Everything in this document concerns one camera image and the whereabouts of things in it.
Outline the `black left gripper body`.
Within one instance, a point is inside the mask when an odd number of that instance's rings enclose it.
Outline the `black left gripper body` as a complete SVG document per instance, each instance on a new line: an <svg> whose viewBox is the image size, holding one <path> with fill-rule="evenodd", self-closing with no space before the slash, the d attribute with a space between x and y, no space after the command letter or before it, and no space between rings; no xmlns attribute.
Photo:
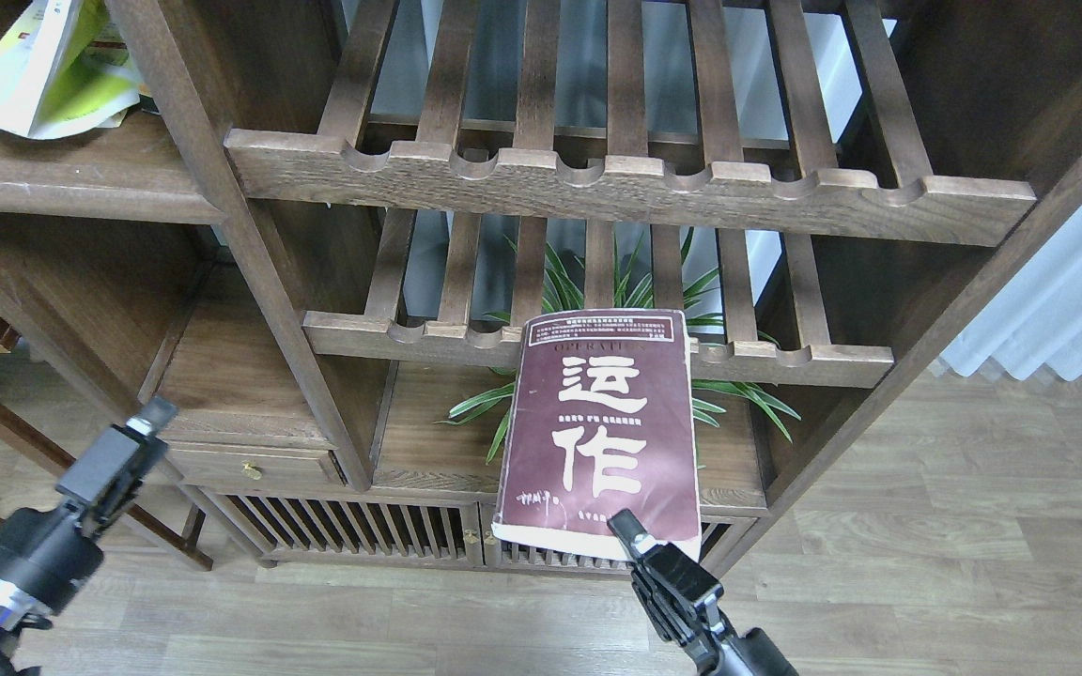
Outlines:
<svg viewBox="0 0 1082 676"><path fill-rule="evenodd" d="M137 496L167 445L159 426L111 426L56 483L51 511L22 508L0 527L0 629L51 628L103 561L98 539Z"/></svg>

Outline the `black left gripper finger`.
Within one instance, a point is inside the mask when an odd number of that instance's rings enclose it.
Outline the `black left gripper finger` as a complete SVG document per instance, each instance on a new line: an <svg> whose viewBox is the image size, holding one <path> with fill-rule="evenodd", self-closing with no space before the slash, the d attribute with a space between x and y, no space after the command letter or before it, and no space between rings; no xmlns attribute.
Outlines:
<svg viewBox="0 0 1082 676"><path fill-rule="evenodd" d="M160 434L179 415L179 407L159 395L126 421L126 437L134 451L168 451Z"/></svg>

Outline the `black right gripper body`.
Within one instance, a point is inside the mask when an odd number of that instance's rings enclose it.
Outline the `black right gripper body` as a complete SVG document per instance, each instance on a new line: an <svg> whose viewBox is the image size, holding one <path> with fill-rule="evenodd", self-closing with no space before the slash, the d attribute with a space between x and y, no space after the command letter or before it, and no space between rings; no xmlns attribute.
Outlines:
<svg viewBox="0 0 1082 676"><path fill-rule="evenodd" d="M658 637L678 642L699 675L797 675L764 629L738 635L724 587L699 564L632 564L632 586Z"/></svg>

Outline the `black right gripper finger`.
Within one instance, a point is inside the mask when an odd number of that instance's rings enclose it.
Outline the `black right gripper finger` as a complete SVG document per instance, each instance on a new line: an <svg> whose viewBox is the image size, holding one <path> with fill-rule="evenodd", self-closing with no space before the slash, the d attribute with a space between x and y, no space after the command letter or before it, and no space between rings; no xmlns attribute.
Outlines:
<svg viewBox="0 0 1082 676"><path fill-rule="evenodd" d="M704 566L677 545L649 534L631 511L618 511L607 526L626 549L632 573L654 598L662 602L717 602L724 595L724 586Z"/></svg>

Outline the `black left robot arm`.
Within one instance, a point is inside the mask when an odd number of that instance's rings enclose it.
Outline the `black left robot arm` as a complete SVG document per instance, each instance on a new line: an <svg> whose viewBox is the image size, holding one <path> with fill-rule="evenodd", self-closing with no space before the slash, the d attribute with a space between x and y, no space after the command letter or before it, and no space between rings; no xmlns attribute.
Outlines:
<svg viewBox="0 0 1082 676"><path fill-rule="evenodd" d="M61 476L52 511L22 508L0 526L0 675L17 675L11 658L22 629L52 628L103 561L98 539L132 505L168 446L158 435L179 415L150 399L126 426L109 426Z"/></svg>

